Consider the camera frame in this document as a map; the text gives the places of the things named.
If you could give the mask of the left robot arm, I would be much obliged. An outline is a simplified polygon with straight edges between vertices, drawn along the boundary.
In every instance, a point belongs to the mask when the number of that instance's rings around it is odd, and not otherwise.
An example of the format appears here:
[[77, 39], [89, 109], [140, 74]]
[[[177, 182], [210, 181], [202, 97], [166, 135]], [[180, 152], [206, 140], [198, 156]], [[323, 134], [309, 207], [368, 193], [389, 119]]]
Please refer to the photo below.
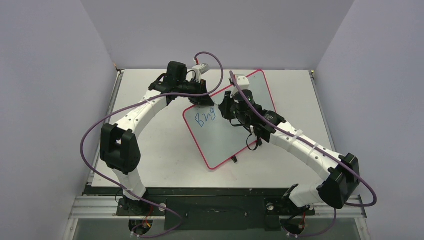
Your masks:
[[123, 206], [136, 215], [143, 215], [151, 208], [148, 199], [144, 197], [147, 189], [138, 171], [142, 157], [138, 144], [139, 135], [180, 94], [184, 94], [193, 105], [214, 106], [215, 103], [208, 95], [207, 83], [202, 79], [202, 75], [209, 70], [208, 64], [198, 63], [192, 68], [192, 79], [187, 80], [187, 66], [171, 61], [166, 73], [150, 84], [140, 106], [133, 108], [116, 123], [102, 126], [100, 159], [112, 169], [118, 182], [124, 187]]

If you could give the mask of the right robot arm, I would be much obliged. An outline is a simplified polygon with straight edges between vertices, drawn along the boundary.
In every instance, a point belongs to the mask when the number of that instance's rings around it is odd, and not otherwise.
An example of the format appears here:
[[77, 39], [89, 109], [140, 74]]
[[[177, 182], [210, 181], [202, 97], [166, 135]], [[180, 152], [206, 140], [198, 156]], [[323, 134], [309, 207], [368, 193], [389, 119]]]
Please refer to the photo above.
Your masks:
[[224, 93], [218, 106], [222, 117], [229, 121], [238, 120], [239, 126], [257, 138], [286, 150], [321, 178], [311, 185], [293, 185], [282, 199], [283, 209], [294, 214], [300, 208], [316, 203], [342, 209], [360, 183], [358, 158], [351, 153], [342, 155], [324, 148], [278, 113], [256, 104], [250, 90], [243, 93], [247, 99], [243, 99], [240, 92]]

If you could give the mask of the pink framed whiteboard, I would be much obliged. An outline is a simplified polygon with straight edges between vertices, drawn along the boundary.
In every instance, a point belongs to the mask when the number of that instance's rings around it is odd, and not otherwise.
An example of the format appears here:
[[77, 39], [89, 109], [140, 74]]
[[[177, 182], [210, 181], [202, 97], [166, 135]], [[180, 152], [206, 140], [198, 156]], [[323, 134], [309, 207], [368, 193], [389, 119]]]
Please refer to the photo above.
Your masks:
[[234, 87], [228, 85], [211, 95], [214, 106], [192, 105], [183, 111], [182, 117], [187, 128], [210, 170], [219, 168], [226, 161], [253, 146], [256, 138], [249, 136], [243, 127], [234, 127], [222, 117], [219, 104], [223, 102], [226, 91]]

